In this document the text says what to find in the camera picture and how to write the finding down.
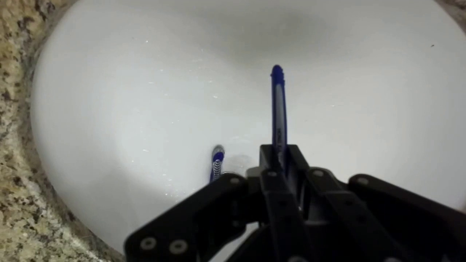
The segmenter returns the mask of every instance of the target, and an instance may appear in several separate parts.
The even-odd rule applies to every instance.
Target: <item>blue pen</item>
[[[286,77],[277,64],[273,68],[273,144],[287,145]]]
[[[222,174],[222,163],[225,158],[225,148],[219,144],[213,148],[213,161],[210,169],[210,182],[216,180]]]

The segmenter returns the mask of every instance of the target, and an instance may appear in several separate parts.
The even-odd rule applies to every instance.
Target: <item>blue pen tip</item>
[[[216,160],[223,161],[223,157],[225,157],[225,148],[220,144],[217,144],[213,148],[213,161]]]
[[[278,64],[276,64],[273,68],[273,81],[274,83],[284,83],[286,81],[283,68]]]

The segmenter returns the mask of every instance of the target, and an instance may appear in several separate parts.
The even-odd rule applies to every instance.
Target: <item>white ceramic surface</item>
[[[80,0],[35,74],[44,167],[121,250],[206,185],[214,144],[257,166],[276,62],[309,161],[465,206],[466,38],[430,0]]]

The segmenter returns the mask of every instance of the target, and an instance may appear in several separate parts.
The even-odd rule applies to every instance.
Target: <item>granite countertop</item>
[[[437,0],[466,32],[466,0]],[[34,147],[29,97],[41,46],[75,0],[0,1],[0,257],[124,260],[59,198]]]

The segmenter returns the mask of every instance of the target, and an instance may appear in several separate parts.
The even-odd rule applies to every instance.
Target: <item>sink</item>
[[[59,195],[121,252],[207,185],[216,144],[225,172],[258,164],[280,62],[312,164],[465,208],[465,49],[426,0],[80,0],[38,61],[34,137]]]

